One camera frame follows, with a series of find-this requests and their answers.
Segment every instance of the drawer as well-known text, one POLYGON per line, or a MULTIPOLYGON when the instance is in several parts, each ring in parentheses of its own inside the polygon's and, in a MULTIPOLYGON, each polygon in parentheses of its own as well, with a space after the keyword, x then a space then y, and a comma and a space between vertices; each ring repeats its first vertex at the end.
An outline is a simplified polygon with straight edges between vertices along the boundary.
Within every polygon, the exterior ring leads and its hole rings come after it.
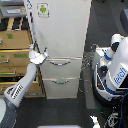
POLYGON ((29 49, 0 50, 0 67, 27 66, 29 63, 29 49))
POLYGON ((79 79, 43 79, 47 99, 77 98, 79 79))
POLYGON ((0 77, 24 76, 26 67, 0 67, 0 77))
POLYGON ((22 49, 29 48, 30 37, 27 30, 19 31, 1 31, 0 32, 0 49, 22 49))
POLYGON ((43 78, 79 77, 82 58, 47 59, 40 66, 43 78))
MULTIPOLYGON (((17 82, 0 82, 0 95, 4 94, 4 91, 10 87, 15 85, 17 82)), ((41 85, 39 82, 39 79, 37 79, 36 81, 33 81, 32 85, 30 86, 28 92, 26 93, 26 96, 38 96, 41 95, 42 96, 42 90, 41 90, 41 85)))

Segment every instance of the freezer drawer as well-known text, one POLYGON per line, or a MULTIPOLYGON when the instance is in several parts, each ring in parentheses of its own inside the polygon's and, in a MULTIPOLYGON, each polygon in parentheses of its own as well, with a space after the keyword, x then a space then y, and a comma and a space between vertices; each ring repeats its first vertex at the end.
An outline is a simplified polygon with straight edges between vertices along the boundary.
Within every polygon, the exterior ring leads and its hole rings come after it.
POLYGON ((47 99, 77 98, 78 78, 44 79, 47 99))
POLYGON ((0 50, 0 67, 27 66, 29 63, 29 49, 0 50))
POLYGON ((43 78, 79 77, 82 58, 48 59, 41 66, 43 78))

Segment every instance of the refrigerator door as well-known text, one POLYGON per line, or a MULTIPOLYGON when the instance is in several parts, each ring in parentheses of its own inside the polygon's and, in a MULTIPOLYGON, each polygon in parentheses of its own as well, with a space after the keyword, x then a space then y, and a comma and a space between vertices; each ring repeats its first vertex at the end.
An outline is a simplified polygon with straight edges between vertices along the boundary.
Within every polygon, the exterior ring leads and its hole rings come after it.
POLYGON ((31 8, 24 2, 41 52, 47 47, 50 58, 83 55, 91 0, 30 0, 31 8))

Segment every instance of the white refrigerator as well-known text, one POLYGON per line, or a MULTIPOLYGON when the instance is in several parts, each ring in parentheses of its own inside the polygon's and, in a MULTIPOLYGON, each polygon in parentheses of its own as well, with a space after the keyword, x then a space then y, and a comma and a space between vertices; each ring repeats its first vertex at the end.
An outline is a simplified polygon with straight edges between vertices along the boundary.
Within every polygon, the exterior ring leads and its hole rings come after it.
POLYGON ((31 31, 32 12, 40 52, 45 47, 49 52, 40 66, 47 99, 77 98, 91 0, 24 0, 24 5, 31 31))

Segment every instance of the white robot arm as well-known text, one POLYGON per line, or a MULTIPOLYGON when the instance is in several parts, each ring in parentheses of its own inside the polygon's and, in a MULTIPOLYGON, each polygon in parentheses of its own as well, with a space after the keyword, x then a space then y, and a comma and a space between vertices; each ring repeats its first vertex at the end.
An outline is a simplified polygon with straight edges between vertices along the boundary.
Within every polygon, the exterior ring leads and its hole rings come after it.
POLYGON ((27 66, 26 75, 14 86, 5 90, 5 100, 0 99, 0 128, 13 128, 16 122, 15 110, 19 107, 20 102, 35 79, 36 66, 41 65, 48 57, 47 49, 45 49, 43 54, 40 54, 33 48, 33 45, 30 45, 29 58, 32 63, 27 66))

